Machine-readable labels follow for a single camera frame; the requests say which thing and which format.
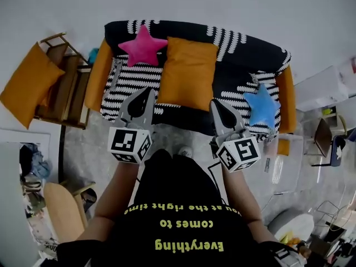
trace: sofa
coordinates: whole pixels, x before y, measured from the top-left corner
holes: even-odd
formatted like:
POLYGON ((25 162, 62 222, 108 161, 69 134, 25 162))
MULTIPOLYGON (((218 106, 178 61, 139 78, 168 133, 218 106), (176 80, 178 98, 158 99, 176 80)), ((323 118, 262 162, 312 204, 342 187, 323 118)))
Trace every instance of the sofa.
MULTIPOLYGON (((113 51, 104 38, 93 65, 85 95, 85 106, 91 110, 100 112, 113 56, 113 51)), ((279 88, 279 102, 281 103, 279 133, 293 132, 296 127, 295 94, 289 66, 276 76, 276 84, 279 88)))

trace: black t-shirt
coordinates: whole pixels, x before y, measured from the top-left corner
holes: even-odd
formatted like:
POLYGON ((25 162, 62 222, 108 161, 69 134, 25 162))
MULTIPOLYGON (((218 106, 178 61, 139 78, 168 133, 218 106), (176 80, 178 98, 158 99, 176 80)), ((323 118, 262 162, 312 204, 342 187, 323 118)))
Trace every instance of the black t-shirt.
POLYGON ((65 266, 270 267, 280 266, 271 250, 281 246, 258 244, 239 213, 222 204, 216 186, 194 160, 158 150, 145 162, 135 203, 116 220, 108 239, 64 243, 57 255, 65 266))
POLYGON ((276 265, 268 246, 258 244, 239 213, 225 205, 134 204, 104 243, 65 243, 57 254, 66 266, 276 265))

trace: shoe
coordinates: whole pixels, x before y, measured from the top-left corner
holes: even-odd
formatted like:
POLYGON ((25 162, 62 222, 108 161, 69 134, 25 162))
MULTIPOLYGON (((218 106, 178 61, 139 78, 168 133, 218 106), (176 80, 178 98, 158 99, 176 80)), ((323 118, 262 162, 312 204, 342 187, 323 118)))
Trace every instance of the shoe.
POLYGON ((193 149, 189 146, 183 146, 181 149, 179 149, 178 155, 193 158, 193 149))

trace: blue star pillow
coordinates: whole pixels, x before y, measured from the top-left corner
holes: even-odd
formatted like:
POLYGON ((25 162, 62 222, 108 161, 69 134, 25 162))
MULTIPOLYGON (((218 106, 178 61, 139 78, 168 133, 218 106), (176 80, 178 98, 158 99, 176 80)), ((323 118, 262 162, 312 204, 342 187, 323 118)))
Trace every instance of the blue star pillow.
POLYGON ((274 117, 280 108, 280 103, 272 99, 266 86, 261 83, 257 94, 244 93, 243 96, 251 107, 250 126, 264 122, 274 129, 274 117))

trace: white cabinet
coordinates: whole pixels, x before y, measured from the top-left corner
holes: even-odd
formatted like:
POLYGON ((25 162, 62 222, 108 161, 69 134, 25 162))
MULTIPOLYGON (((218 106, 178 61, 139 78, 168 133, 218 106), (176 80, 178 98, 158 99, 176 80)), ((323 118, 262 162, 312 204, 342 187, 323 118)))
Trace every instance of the white cabinet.
POLYGON ((337 103, 336 112, 342 115, 345 119, 347 130, 356 127, 356 96, 337 103))
POLYGON ((306 112, 321 108, 348 98, 348 91, 334 66, 311 76, 294 86, 296 108, 306 112))

